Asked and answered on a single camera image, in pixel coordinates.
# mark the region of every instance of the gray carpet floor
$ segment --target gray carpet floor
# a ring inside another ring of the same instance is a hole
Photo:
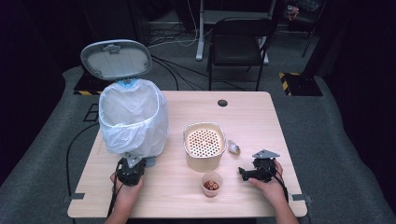
[[[317,40],[315,38],[307,56],[302,58],[304,36],[277,32],[260,85],[260,91],[268,91],[274,100],[302,191],[314,200],[300,222],[396,223],[375,176],[361,162],[347,138],[337,104],[323,79],[316,77],[322,97],[287,96],[282,89],[278,74],[302,72]],[[201,62],[195,61],[196,47],[196,42],[189,47],[173,43],[149,50],[154,56],[206,75],[207,44]],[[174,67],[183,78],[207,90],[207,77]],[[99,130],[98,125],[88,128],[94,121],[83,121],[92,104],[98,103],[99,96],[73,94],[82,73],[79,66],[64,72],[66,87],[62,100],[1,186],[0,223],[72,223],[67,215],[69,203],[64,201],[68,194],[67,150],[71,146],[68,169],[74,192]],[[181,91],[193,91],[181,77],[177,76],[176,84],[172,75],[158,63],[142,78],[152,80],[163,91],[175,91],[177,85]],[[76,220],[76,223],[103,222],[101,218]],[[257,223],[275,223],[275,220],[258,217]]]

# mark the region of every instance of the yellow and black tape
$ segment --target yellow and black tape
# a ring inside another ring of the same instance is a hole
[[[74,91],[75,95],[100,95],[101,91]]]
[[[282,82],[282,88],[286,95],[291,95],[289,84],[286,80],[286,74],[299,76],[300,73],[279,73],[280,81]]]

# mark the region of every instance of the light wood tabletop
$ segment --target light wood tabletop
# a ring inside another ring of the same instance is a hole
[[[169,135],[157,164],[146,169],[139,200],[131,217],[201,218],[201,217],[273,217],[271,205],[262,193],[243,181],[238,167],[253,170],[252,155],[262,149],[280,155],[283,179],[291,194],[301,189],[290,158],[271,96],[263,91],[163,91],[169,110]],[[227,101],[219,106],[218,100]],[[240,155],[226,150],[216,172],[223,185],[214,198],[207,198],[201,187],[203,173],[193,171],[186,161],[183,131],[196,122],[215,122],[227,140],[240,148]],[[70,217],[106,217],[112,183],[120,155],[110,154],[101,132],[78,182],[76,193],[84,198],[72,200]],[[306,214],[304,201],[290,199],[295,216]]]

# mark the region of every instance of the person's hand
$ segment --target person's hand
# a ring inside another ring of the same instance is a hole
[[[277,169],[276,177],[281,180],[283,168],[277,160],[274,160],[274,162]],[[267,199],[272,206],[276,205],[277,203],[284,203],[286,201],[283,188],[275,178],[267,183],[255,178],[250,178],[248,181],[262,191],[265,199]]]
[[[115,174],[110,176],[111,182],[114,183],[116,179]],[[117,200],[114,204],[114,210],[110,217],[106,220],[106,223],[125,223],[132,213],[134,205],[137,202],[140,190],[144,186],[143,176],[140,177],[139,183],[135,186],[123,185],[118,179],[115,190],[117,194]]]

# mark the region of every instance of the plastic cup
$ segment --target plastic cup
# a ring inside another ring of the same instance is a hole
[[[222,177],[215,171],[208,171],[202,175],[202,188],[208,198],[215,197],[222,186]]]

